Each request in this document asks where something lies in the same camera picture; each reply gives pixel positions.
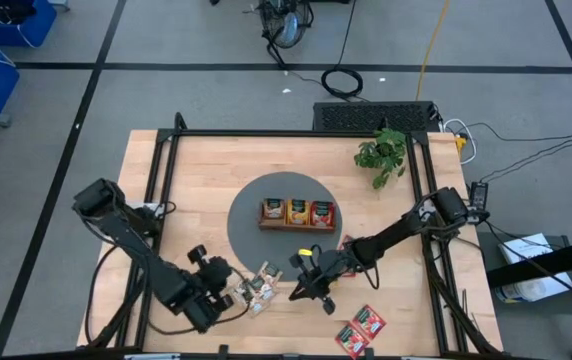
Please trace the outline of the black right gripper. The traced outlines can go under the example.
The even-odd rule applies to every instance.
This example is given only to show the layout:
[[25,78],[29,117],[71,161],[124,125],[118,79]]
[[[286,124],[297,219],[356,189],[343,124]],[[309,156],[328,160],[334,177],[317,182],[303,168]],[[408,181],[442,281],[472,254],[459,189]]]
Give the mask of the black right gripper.
[[295,254],[289,259],[293,268],[300,271],[297,285],[289,295],[290,301],[320,299],[325,313],[332,315],[336,305],[330,297],[330,285],[346,271],[358,272],[360,263],[348,250],[329,250],[319,254],[317,262],[307,267],[303,256]]

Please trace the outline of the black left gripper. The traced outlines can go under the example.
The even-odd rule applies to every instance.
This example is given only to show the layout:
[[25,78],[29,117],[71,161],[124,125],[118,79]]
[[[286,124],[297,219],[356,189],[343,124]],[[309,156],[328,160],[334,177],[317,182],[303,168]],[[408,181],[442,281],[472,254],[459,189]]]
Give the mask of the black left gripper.
[[[204,245],[194,247],[188,254],[188,259],[192,264],[197,264],[199,270],[195,275],[200,279],[204,293],[212,307],[222,313],[233,305],[233,296],[236,300],[245,300],[247,291],[245,289],[233,288],[229,294],[222,294],[227,288],[227,279],[232,274],[232,269],[228,262],[220,257],[207,257],[207,250]],[[238,275],[235,279],[235,286],[243,286],[247,283],[247,278]]]

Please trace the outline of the wooden three-compartment tray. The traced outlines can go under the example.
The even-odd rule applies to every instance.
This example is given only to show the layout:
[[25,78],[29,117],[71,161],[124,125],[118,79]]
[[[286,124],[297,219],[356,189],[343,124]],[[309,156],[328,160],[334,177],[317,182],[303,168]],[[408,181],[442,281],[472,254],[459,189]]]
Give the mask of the wooden three-compartment tray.
[[310,224],[308,225],[291,225],[287,223],[287,202],[289,199],[285,201],[285,217],[283,220],[263,220],[261,217],[261,210],[262,210],[262,202],[260,203],[260,210],[259,210],[259,220],[258,220],[258,227],[261,230],[282,230],[282,231],[303,231],[303,232],[316,232],[316,233],[332,233],[336,229],[336,205],[335,205],[335,224],[333,228],[323,228],[323,227],[315,227]]

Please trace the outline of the orange peach tea bag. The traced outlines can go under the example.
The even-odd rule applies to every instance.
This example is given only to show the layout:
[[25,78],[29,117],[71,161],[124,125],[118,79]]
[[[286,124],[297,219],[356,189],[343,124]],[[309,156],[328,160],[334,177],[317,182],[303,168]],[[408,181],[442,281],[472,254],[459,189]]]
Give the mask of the orange peach tea bag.
[[287,223],[291,225],[308,225],[310,220],[310,203],[302,199],[289,199],[287,202]]

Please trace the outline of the round grey woven placemat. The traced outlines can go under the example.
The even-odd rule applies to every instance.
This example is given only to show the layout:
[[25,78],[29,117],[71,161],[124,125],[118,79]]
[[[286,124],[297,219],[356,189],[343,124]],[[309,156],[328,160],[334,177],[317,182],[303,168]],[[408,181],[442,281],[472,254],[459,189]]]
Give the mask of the round grey woven placemat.
[[314,244],[324,250],[336,248],[342,238],[341,212],[336,212],[336,229],[332,232],[262,230],[259,228],[260,203],[266,198],[308,201],[334,201],[335,198],[312,177],[295,172],[277,172],[251,181],[232,202],[227,234],[239,262],[255,273],[268,261],[282,271],[283,281],[295,281],[299,271],[290,264],[289,258],[300,248]]

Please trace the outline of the potted green plant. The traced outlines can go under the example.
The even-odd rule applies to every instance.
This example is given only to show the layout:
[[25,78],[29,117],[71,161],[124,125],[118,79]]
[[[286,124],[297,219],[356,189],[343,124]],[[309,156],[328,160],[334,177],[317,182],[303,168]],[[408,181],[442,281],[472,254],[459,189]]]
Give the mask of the potted green plant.
[[384,188],[392,179],[401,177],[406,170],[406,136],[398,131],[382,128],[374,131],[373,141],[363,142],[354,155],[355,165],[374,172],[372,187]]

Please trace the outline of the black perforated computer case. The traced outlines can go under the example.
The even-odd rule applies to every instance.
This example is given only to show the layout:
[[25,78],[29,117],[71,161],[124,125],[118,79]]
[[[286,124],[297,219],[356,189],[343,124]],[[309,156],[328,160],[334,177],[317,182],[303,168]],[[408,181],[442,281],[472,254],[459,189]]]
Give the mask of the black perforated computer case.
[[432,101],[318,102],[313,110],[316,131],[372,132],[387,127],[402,133],[438,132],[443,120]]

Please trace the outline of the small black box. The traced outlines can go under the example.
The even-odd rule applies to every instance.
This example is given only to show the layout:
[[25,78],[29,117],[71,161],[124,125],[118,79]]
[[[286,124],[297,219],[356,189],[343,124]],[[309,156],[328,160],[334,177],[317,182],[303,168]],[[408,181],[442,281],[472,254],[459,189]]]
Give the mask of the small black box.
[[487,211],[488,184],[473,182],[469,190],[469,214],[477,223],[485,222],[490,213]]

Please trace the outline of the white paper sheets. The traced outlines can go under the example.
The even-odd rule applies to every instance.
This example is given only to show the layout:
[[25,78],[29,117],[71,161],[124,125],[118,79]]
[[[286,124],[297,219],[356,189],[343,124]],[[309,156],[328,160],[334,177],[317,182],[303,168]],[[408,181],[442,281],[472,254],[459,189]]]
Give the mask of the white paper sheets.
[[[542,233],[504,241],[498,248],[509,265],[554,251]],[[559,281],[544,277],[504,285],[497,287],[495,294],[504,303],[525,303],[555,296],[572,288],[572,281],[567,273],[558,273],[555,277]]]

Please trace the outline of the black metal bar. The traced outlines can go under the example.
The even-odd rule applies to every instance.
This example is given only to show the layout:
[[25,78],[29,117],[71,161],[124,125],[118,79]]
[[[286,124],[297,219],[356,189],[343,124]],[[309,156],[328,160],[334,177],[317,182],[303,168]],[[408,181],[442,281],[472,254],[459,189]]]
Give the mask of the black metal bar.
[[572,246],[491,270],[487,280],[491,288],[496,288],[568,271],[572,271]]

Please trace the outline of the black floor fan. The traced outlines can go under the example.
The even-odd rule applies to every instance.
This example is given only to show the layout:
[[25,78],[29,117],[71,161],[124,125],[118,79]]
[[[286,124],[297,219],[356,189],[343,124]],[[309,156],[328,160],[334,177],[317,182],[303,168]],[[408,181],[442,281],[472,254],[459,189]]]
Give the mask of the black floor fan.
[[314,21],[309,0],[260,0],[257,10],[262,36],[282,49],[297,45]]

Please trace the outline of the black equipment bundle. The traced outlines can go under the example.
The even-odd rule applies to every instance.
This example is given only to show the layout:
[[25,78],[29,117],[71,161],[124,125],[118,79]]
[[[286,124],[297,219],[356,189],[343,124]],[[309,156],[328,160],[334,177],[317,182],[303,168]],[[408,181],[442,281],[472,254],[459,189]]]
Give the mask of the black equipment bundle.
[[0,24],[20,25],[36,13],[32,0],[0,0]]

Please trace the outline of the black aluminium table frame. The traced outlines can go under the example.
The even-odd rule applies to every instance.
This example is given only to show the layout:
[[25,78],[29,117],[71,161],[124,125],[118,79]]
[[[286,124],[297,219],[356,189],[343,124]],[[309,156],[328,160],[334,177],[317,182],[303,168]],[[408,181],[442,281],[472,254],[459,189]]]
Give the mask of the black aluminium table frame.
[[[158,130],[131,132],[119,183],[134,200],[144,197],[144,181],[155,159],[173,158],[163,167],[156,190],[167,192],[176,210],[164,225],[160,249],[185,264],[195,245],[225,258],[233,257],[226,230],[234,197],[250,181],[276,171],[297,172],[324,185],[337,200],[342,231],[370,235],[406,212],[417,189],[448,186],[465,190],[454,137],[420,135],[415,161],[402,178],[375,191],[353,161],[365,133],[288,130],[187,129],[176,146],[162,141]],[[331,289],[336,303],[327,314],[319,301],[290,301],[293,284],[284,282],[268,309],[255,318],[229,311],[225,323],[199,335],[184,317],[167,312],[156,300],[137,304],[124,336],[145,350],[213,353],[227,345],[232,355],[337,355],[335,335],[363,305],[370,304],[386,320],[373,345],[379,356],[438,355],[444,349],[470,349],[471,341],[457,325],[444,300],[428,280],[423,240],[413,237],[395,246],[378,264],[380,288],[365,276],[344,278]]]

